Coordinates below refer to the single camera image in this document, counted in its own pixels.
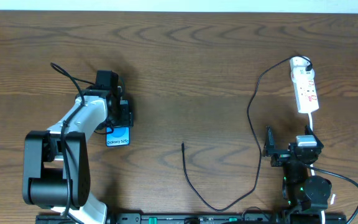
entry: white background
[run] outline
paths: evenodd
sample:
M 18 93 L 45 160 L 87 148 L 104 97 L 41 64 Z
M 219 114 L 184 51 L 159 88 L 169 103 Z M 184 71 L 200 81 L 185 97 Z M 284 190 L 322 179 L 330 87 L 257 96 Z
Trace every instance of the white background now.
M 0 9 L 358 13 L 358 0 L 0 0 Z

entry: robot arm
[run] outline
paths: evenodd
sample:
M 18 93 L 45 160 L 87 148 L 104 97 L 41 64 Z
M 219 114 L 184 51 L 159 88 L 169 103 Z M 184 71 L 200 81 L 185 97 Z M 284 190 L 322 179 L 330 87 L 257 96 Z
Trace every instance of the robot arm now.
M 67 159 L 70 168 L 71 206 L 68 216 L 78 223 L 105 223 L 107 206 L 90 193 L 90 168 L 86 142 L 95 129 L 106 126 L 133 126 L 132 113 L 118 94 L 118 75 L 98 71 L 95 85 L 82 91 L 85 105 L 65 129 Z M 68 191 L 65 168 L 46 168 L 44 162 L 63 160 L 60 135 L 63 122 L 80 107 L 75 99 L 72 109 L 46 131 L 31 131 L 25 139 L 23 199 L 26 203 L 56 212 L 65 210 Z

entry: wooden tabletop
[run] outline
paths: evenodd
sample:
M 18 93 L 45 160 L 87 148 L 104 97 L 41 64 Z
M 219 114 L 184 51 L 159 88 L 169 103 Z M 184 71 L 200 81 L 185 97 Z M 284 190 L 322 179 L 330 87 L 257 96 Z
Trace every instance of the wooden tabletop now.
M 211 205 L 248 192 L 259 151 L 246 106 L 257 77 L 295 54 L 312 59 L 316 72 L 314 130 L 325 147 L 315 166 L 358 182 L 358 15 L 0 11 L 0 223 L 33 223 L 46 211 L 22 199 L 24 138 L 56 123 L 76 95 L 50 62 L 89 81 L 97 70 L 126 81 L 132 142 L 108 148 L 104 136 L 91 137 L 95 196 L 114 208 L 185 213 L 212 211 L 185 181 L 181 142 L 189 178 Z M 289 73 L 288 62 L 267 73 L 251 106 L 261 145 L 266 125 L 286 147 L 308 124 Z M 328 211 L 349 218 L 358 190 L 322 176 L 336 194 Z M 286 206 L 282 178 L 262 158 L 255 192 L 227 212 Z

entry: wood grain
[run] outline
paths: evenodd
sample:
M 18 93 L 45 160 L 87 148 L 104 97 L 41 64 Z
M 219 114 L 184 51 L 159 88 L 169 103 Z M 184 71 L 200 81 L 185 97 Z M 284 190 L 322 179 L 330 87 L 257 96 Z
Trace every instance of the wood grain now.
M 22 200 L 24 138 L 57 122 L 76 94 L 50 62 L 90 81 L 100 69 L 126 80 L 131 145 L 88 143 L 97 198 L 143 212 L 211 212 L 185 182 L 181 142 L 190 179 L 212 205 L 250 190 L 259 152 L 247 103 L 259 74 L 297 52 L 316 70 L 313 119 L 325 145 L 316 167 L 358 182 L 358 15 L 0 11 L 0 223 L 45 212 Z M 285 147 L 307 123 L 288 74 L 288 64 L 268 73 L 250 109 L 261 144 L 266 125 Z M 256 191 L 228 212 L 285 206 L 282 175 L 263 158 Z M 329 211 L 349 217 L 357 189 L 327 178 L 337 195 Z

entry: white power strip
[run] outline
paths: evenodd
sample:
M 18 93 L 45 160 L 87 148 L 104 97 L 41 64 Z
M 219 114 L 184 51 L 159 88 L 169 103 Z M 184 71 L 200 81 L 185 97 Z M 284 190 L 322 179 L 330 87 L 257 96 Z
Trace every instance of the white power strip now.
M 290 60 L 291 79 L 299 113 L 311 113 L 319 108 L 313 79 L 314 70 L 306 71 L 309 64 L 307 60 L 301 57 L 293 57 Z

